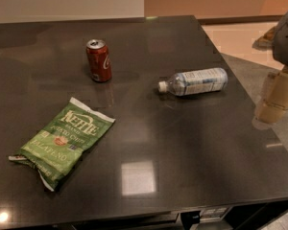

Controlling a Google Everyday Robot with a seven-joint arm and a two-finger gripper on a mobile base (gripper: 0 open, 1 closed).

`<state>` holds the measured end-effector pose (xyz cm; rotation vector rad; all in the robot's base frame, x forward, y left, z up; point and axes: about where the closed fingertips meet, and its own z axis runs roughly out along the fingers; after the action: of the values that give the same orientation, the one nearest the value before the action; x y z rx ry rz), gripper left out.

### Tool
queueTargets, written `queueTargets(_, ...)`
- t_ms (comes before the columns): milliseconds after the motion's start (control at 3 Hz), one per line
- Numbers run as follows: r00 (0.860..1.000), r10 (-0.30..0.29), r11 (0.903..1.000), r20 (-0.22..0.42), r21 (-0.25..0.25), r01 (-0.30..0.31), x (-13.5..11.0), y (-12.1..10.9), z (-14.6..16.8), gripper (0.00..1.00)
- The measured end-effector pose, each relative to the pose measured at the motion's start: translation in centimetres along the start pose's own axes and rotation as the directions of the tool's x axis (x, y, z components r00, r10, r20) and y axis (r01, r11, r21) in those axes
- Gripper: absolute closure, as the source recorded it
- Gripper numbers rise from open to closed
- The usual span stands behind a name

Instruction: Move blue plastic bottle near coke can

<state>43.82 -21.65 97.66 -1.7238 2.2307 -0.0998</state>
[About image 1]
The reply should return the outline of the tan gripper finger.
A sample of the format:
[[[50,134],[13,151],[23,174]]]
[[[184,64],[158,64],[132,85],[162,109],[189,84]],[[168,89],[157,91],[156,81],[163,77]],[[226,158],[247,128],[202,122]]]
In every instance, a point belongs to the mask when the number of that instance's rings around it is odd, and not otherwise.
[[[269,87],[266,102],[283,110],[288,109],[288,72],[278,72]]]
[[[254,115],[257,120],[267,124],[276,123],[280,120],[287,108],[276,103],[269,103],[265,99],[261,99],[255,108]]]

